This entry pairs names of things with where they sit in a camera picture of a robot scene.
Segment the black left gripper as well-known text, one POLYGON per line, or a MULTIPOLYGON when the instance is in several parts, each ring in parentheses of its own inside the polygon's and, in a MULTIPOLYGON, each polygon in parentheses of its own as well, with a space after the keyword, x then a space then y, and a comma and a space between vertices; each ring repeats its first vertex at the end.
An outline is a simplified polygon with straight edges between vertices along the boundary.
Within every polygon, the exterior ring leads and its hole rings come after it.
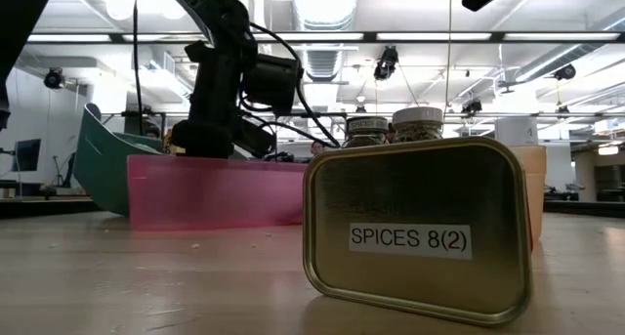
POLYGON ((233 144, 255 158, 270 154, 275 135, 240 118, 236 105, 242 74, 254 65, 254 40, 226 42, 217 48, 196 41, 185 51, 198 68, 188 119, 173 127, 172 143, 191 157, 228 158, 233 144), (233 143, 229 129, 214 123, 237 123, 232 130, 233 143))

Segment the black articulated stand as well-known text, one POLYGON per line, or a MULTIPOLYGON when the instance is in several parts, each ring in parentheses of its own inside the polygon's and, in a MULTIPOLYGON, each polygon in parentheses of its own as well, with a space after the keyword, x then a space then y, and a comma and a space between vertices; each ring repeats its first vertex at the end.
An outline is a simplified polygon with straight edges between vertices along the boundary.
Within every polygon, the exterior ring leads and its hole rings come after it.
POLYGON ((56 175, 53 179, 53 184, 57 188, 70 188, 71 187, 71 179, 73 176, 73 165, 75 161, 75 152, 71 153, 63 163, 59 163, 58 157, 56 155, 53 156, 56 175))

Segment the black distant table frame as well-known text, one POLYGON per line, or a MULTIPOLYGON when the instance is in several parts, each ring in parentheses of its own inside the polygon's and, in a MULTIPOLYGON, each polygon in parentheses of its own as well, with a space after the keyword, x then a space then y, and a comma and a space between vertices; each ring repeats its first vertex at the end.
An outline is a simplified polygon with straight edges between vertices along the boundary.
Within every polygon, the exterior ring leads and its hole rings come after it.
MULTIPOLYGON (((180 113, 154 113, 139 116, 135 112, 107 113, 102 116, 101 123, 113 127, 113 121, 119 119, 123 126, 122 132, 132 135, 139 133, 139 127, 144 131, 156 131, 164 134, 167 131, 167 119, 182 120, 180 113)), ((534 112, 534 113, 447 113, 443 117, 442 128, 447 131, 459 131, 467 134, 486 136, 494 132, 497 120, 505 119, 535 119, 540 131, 548 128, 590 126, 594 134, 588 142, 596 142, 599 137, 609 137, 613 132, 622 132, 625 135, 625 105, 609 110, 596 112, 534 112)), ((240 125, 261 128, 270 135, 276 136, 278 143, 297 143, 303 141, 320 140, 328 146, 330 141, 321 129, 305 112, 296 112, 291 115, 274 119, 270 114, 253 114, 245 112, 240 125)))

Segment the silver ceiling ventilation duct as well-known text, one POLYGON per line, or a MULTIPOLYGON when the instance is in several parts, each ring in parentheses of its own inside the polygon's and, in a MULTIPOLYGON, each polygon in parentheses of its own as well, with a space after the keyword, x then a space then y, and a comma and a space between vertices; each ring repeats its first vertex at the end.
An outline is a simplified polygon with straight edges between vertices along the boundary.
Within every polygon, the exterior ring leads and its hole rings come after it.
MULTIPOLYGON (((345 32, 353 29, 357 0, 293 0, 296 29, 306 32, 345 32)), ((339 74, 345 51, 338 43, 307 45, 306 75, 314 82, 331 82, 339 74)))

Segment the green lid spice jar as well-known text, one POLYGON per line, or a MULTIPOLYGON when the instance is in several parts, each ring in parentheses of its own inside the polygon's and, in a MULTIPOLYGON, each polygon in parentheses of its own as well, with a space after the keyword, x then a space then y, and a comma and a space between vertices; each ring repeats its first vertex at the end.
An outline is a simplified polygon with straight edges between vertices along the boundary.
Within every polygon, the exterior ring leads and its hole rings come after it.
POLYGON ((348 118, 342 148, 383 145, 387 142, 388 130, 388 120, 381 116, 348 118))

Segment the white lid spice jar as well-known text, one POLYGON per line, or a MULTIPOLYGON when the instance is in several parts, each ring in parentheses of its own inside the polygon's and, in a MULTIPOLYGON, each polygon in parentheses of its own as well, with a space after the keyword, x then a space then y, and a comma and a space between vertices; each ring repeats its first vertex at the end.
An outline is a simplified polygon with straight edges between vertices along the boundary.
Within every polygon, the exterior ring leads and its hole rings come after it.
POLYGON ((408 107, 393 114, 392 124, 395 129, 395 143, 440 140, 443 112, 433 106, 408 107))

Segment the dark computer monitor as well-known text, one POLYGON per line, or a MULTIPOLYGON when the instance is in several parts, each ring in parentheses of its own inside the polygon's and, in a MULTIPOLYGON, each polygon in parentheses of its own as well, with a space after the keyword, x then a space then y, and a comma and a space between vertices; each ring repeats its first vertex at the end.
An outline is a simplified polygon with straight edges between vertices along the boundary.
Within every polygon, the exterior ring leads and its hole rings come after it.
POLYGON ((16 142, 12 170, 15 172, 36 171, 38 166, 40 147, 40 139, 16 142))

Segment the black overhead frame bar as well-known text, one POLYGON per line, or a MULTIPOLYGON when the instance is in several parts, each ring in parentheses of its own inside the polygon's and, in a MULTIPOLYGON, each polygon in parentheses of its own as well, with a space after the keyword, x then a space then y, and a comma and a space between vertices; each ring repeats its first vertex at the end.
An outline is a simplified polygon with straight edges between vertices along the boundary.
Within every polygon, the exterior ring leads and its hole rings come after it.
MULTIPOLYGON (((294 44, 625 44, 625 32, 278 32, 271 36, 256 32, 255 39, 262 44, 276 43, 282 39, 294 44)), ((130 44, 131 33, 34 33, 27 38, 29 44, 130 44)))

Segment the beige plastic bin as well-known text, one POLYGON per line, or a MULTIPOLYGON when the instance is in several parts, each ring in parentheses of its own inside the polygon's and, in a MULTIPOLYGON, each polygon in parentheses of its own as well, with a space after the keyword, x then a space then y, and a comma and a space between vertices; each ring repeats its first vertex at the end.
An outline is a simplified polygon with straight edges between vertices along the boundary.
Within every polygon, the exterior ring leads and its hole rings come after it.
POLYGON ((510 150, 520 161, 524 175, 531 239, 536 243, 542 232, 544 185, 547 153, 543 146, 516 146, 510 150))

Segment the pink plastic bin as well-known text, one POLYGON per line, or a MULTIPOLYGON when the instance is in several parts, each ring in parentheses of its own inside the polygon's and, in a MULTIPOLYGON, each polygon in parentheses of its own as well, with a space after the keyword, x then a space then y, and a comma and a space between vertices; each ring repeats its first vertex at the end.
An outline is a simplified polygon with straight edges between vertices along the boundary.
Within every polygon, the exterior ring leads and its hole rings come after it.
POLYGON ((137 231, 300 225, 305 164, 167 155, 128 157, 137 231))

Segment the red spice tin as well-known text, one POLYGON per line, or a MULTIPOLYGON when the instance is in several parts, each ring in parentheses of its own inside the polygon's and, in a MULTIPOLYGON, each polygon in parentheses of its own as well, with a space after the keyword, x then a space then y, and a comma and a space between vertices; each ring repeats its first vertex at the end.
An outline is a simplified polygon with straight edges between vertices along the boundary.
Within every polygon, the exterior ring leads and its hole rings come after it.
POLYGON ((478 326, 532 293, 524 171, 465 137, 326 152, 304 176, 303 266, 321 294, 478 326))

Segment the teal plastic bin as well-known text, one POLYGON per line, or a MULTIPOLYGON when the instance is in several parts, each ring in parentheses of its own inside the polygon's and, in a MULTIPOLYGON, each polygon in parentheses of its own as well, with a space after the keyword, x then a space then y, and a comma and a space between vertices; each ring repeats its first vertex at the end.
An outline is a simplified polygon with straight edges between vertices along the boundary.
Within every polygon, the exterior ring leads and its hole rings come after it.
POLYGON ((155 138, 111 132, 101 119, 95 104, 84 106, 73 176, 100 208, 128 216, 127 157, 162 154, 162 143, 155 138))

